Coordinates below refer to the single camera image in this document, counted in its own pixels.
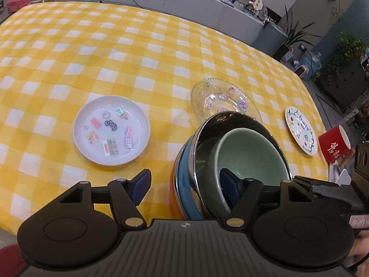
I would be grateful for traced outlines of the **person right hand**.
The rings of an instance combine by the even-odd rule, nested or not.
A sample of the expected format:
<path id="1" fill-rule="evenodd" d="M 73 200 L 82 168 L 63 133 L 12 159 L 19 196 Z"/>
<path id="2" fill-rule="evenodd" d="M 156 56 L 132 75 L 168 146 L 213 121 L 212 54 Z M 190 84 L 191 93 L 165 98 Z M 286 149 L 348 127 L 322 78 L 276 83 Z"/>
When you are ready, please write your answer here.
<path id="1" fill-rule="evenodd" d="M 368 214 L 355 215 L 350 219 L 350 225 L 354 227 L 354 244 L 344 261 L 344 267 L 349 268 L 360 262 L 368 254 Z"/>

